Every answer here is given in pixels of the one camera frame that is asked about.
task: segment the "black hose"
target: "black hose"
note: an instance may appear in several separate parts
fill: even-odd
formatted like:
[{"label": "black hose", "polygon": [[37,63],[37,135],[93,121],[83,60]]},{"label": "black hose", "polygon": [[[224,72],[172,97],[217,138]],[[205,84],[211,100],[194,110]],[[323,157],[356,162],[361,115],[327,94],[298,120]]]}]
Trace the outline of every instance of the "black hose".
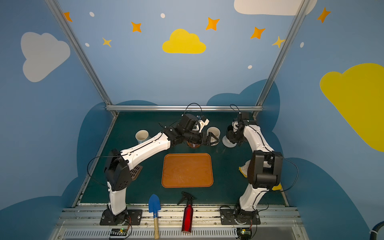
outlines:
[{"label": "black hose", "polygon": [[376,225],[372,228],[372,231],[375,231],[375,232],[371,232],[371,236],[369,237],[369,240],[376,240],[377,232],[380,230],[380,228],[381,228],[382,226],[384,226],[384,221],[379,222],[378,224],[376,224]]}]

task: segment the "blue shovel blade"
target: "blue shovel blade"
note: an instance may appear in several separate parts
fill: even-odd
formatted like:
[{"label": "blue shovel blade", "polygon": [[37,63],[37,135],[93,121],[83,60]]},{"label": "blue shovel blade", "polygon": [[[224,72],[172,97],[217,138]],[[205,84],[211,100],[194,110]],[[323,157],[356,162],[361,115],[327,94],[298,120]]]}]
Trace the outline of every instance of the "blue shovel blade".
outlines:
[{"label": "blue shovel blade", "polygon": [[152,194],[152,196],[149,198],[148,202],[148,208],[149,212],[153,212],[153,217],[157,217],[157,211],[161,209],[160,207],[160,199],[156,194]]}]

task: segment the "black spray nozzle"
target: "black spray nozzle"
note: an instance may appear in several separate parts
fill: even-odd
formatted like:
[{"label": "black spray nozzle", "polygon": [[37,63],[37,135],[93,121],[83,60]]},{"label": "black spray nozzle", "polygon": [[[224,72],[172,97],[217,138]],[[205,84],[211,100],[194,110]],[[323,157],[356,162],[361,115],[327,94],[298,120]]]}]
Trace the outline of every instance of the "black spray nozzle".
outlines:
[{"label": "black spray nozzle", "polygon": [[196,199],[194,196],[192,196],[192,194],[189,194],[187,192],[181,192],[181,194],[183,195],[183,197],[179,201],[178,205],[181,204],[182,202],[184,202],[184,200],[186,200],[186,199],[188,200],[187,205],[192,205],[192,200]]}]

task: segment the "red spray bottle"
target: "red spray bottle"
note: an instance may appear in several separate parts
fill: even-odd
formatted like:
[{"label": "red spray bottle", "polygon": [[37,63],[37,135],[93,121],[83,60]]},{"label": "red spray bottle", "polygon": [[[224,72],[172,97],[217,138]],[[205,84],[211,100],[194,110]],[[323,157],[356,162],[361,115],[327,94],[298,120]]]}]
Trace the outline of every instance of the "red spray bottle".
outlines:
[{"label": "red spray bottle", "polygon": [[195,200],[196,198],[187,192],[181,192],[181,194],[183,197],[179,201],[178,205],[187,199],[187,206],[184,209],[183,226],[181,227],[181,232],[190,233],[192,231],[193,217],[192,200]]}]

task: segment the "star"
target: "star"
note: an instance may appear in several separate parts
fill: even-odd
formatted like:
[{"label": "star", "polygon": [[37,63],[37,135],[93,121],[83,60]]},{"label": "star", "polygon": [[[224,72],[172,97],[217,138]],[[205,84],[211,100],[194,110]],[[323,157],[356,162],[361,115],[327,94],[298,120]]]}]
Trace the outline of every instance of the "star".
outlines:
[{"label": "star", "polygon": [[323,13],[319,16],[317,20],[321,20],[321,23],[324,22],[325,18],[330,14],[331,12],[328,12],[325,8],[323,10]]},{"label": "star", "polygon": [[280,40],[280,36],[278,36],[278,37],[277,37],[277,42],[274,43],[274,44],[272,44],[272,46],[273,46],[273,45],[277,45],[277,46],[280,48],[281,43],[284,42],[284,41],[285,41],[285,39]]},{"label": "star", "polygon": [[68,12],[68,13],[64,13],[64,16],[65,16],[65,18],[66,18],[68,21],[72,22],[72,19],[70,18],[70,12]]},{"label": "star", "polygon": [[205,30],[213,29],[216,31],[216,24],[219,22],[219,20],[220,19],[213,20],[213,19],[208,18],[208,26]]},{"label": "star", "polygon": [[133,30],[132,30],[132,32],[134,32],[134,31],[141,32],[141,30],[140,30],[141,23],[138,23],[138,24],[133,23],[133,22],[131,22],[131,23],[132,23],[132,25],[133,25]]},{"label": "star", "polygon": [[104,38],[103,38],[103,40],[104,40],[103,45],[108,45],[108,46],[111,48],[111,45],[110,45],[109,43],[110,43],[112,40],[107,41],[107,40],[105,40]]},{"label": "star", "polygon": [[258,29],[258,28],[255,27],[255,32],[251,36],[251,39],[253,39],[253,38],[260,39],[262,37],[262,33],[263,33],[264,30],[265,30],[265,28],[264,29]]}]

